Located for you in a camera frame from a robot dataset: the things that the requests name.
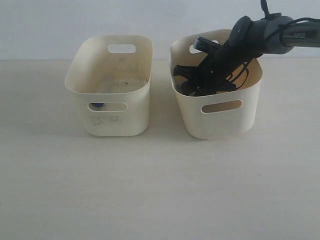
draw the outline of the white plastic bin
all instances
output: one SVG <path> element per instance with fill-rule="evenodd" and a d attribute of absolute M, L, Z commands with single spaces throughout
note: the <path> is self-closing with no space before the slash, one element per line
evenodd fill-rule
<path fill-rule="evenodd" d="M 255 122 L 262 69 L 257 59 L 248 66 L 249 76 L 245 84 L 236 91 L 223 92 L 208 96 L 186 96 L 181 94 L 180 86 L 186 81 L 181 76 L 173 76 L 176 65 L 197 66 L 206 53 L 191 53 L 198 36 L 223 44 L 231 30 L 221 29 L 184 37 L 170 48 L 170 70 L 172 87 L 187 131 L 199 139 L 216 139 L 248 131 Z M 236 76 L 242 66 L 233 75 Z M 240 86 L 246 78 L 244 72 L 234 83 Z"/>
<path fill-rule="evenodd" d="M 135 136 L 147 129 L 152 59 L 153 43 L 144 36 L 101 35 L 82 44 L 65 86 L 90 134 Z"/>

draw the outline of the white wall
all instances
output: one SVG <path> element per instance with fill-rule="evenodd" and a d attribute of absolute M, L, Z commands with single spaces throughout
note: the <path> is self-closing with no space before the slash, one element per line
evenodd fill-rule
<path fill-rule="evenodd" d="M 319 0 L 268 3 L 270 12 L 320 18 Z M 145 35 L 164 59 L 176 39 L 232 28 L 244 15 L 262 18 L 260 0 L 0 0 L 0 60 L 72 59 L 83 41 L 102 34 Z M 285 56 L 320 56 L 320 49 Z"/>

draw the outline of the robotic arm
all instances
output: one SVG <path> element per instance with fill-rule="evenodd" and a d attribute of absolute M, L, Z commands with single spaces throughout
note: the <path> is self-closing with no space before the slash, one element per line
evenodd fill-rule
<path fill-rule="evenodd" d="M 197 37 L 193 47 L 206 53 L 205 59 L 198 66 L 177 65 L 173 70 L 174 76 L 187 79 L 181 86 L 182 94 L 196 97 L 235 91 L 243 84 L 237 87 L 234 81 L 245 71 L 248 77 L 247 66 L 254 58 L 283 55 L 294 47 L 320 48 L 320 19 L 293 20 L 281 13 L 270 14 L 267 0 L 261 0 L 261 8 L 264 18 L 240 18 L 223 45 Z M 233 78 L 232 73 L 241 65 L 242 71 Z"/>

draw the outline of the white table surface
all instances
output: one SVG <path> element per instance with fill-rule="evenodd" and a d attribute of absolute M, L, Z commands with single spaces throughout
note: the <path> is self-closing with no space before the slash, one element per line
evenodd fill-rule
<path fill-rule="evenodd" d="M 1 240 L 320 239 L 320 58 L 262 58 L 246 134 L 186 131 L 167 61 L 135 137 L 86 133 L 70 61 L 0 62 Z"/>

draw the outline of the handle hole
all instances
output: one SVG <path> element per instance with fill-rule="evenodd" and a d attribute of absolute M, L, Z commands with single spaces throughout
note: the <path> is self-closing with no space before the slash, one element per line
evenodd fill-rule
<path fill-rule="evenodd" d="M 93 102 L 88 108 L 93 112 L 123 112 L 128 106 L 123 102 Z"/>
<path fill-rule="evenodd" d="M 217 43 L 217 44 L 219 43 L 217 40 L 212 40 L 212 42 Z M 189 47 L 189 51 L 191 54 L 202 53 L 202 51 L 195 49 L 193 44 Z"/>
<path fill-rule="evenodd" d="M 243 105 L 243 102 L 241 100 L 234 100 L 234 101 L 226 101 L 221 103 L 205 105 L 201 108 L 201 110 L 204 114 L 212 114 L 212 113 L 238 109 L 242 105 Z"/>
<path fill-rule="evenodd" d="M 134 54 L 136 46 L 133 44 L 110 44 L 108 51 L 112 54 Z"/>

